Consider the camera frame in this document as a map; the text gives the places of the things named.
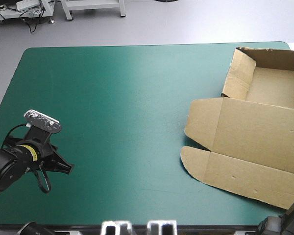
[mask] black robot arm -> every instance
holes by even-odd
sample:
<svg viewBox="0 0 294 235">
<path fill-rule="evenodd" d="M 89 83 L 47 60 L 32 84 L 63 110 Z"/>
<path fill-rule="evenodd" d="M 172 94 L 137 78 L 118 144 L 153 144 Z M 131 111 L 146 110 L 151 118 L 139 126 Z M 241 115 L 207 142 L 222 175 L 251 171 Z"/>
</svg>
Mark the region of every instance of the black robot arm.
<svg viewBox="0 0 294 235">
<path fill-rule="evenodd" d="M 61 131 L 59 121 L 35 110 L 24 114 L 29 131 L 24 138 L 7 136 L 0 148 L 0 192 L 8 188 L 23 174 L 33 172 L 39 188 L 48 193 L 51 190 L 46 171 L 69 174 L 73 168 L 57 152 L 57 147 L 50 144 L 50 136 Z M 37 171 L 41 171 L 47 188 L 43 186 Z"/>
</svg>

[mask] green mat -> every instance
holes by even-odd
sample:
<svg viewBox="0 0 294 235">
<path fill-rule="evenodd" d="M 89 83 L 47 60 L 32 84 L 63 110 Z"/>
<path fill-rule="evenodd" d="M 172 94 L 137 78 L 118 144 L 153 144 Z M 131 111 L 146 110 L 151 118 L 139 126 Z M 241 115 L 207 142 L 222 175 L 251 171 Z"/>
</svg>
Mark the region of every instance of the green mat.
<svg viewBox="0 0 294 235">
<path fill-rule="evenodd" d="M 180 160 L 182 146 L 196 146 L 184 135 L 191 101 L 220 96 L 238 46 L 289 49 L 270 42 L 26 50 L 0 106 L 0 144 L 35 109 L 61 122 L 51 142 L 75 168 L 49 173 L 49 194 L 33 174 L 23 176 L 0 194 L 0 223 L 249 225 L 282 213 L 198 182 Z"/>
</svg>

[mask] cardboard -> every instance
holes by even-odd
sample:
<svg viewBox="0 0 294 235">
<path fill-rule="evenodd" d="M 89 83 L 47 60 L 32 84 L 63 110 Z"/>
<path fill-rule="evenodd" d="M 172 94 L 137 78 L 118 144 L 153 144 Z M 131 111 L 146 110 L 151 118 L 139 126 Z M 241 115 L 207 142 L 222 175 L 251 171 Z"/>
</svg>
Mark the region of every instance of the cardboard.
<svg viewBox="0 0 294 235">
<path fill-rule="evenodd" d="M 294 51 L 237 48 L 222 98 L 191 103 L 184 147 L 197 180 L 288 209 L 294 202 Z"/>
</svg>

